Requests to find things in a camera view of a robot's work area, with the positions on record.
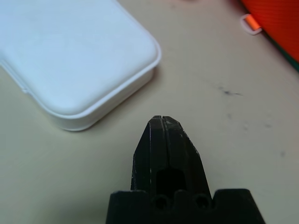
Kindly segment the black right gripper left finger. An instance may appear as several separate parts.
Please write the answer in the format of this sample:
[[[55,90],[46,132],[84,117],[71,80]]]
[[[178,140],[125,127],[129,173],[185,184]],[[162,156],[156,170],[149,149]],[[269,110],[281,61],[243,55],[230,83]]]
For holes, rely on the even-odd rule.
[[[162,116],[151,118],[133,155],[131,190],[157,193],[157,174],[167,167],[166,134]]]

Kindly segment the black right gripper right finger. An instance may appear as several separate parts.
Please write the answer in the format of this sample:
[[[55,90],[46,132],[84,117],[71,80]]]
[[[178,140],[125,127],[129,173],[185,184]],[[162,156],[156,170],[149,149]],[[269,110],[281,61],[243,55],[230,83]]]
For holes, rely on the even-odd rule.
[[[211,198],[200,154],[174,118],[163,117],[165,127],[168,167],[174,190],[186,190],[191,195],[205,195]]]

